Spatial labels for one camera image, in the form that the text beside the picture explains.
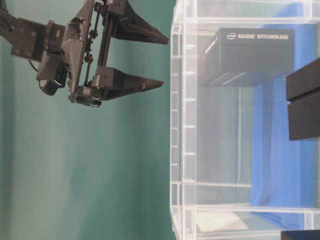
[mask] teal backdrop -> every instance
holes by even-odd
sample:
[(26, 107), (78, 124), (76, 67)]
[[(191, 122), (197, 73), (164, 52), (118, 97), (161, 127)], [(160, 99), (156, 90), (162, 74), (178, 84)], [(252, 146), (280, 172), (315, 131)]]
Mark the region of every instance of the teal backdrop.
[[(129, 2), (170, 35), (175, 0)], [(14, 16), (66, 24), (82, 3), (7, 0), (7, 7)], [(95, 60), (100, 41), (94, 42)], [(113, 39), (109, 66), (165, 84), (100, 109), (71, 104), (68, 89), (44, 95), (36, 72), (10, 51), (1, 39), (0, 238), (173, 240), (170, 47)]]

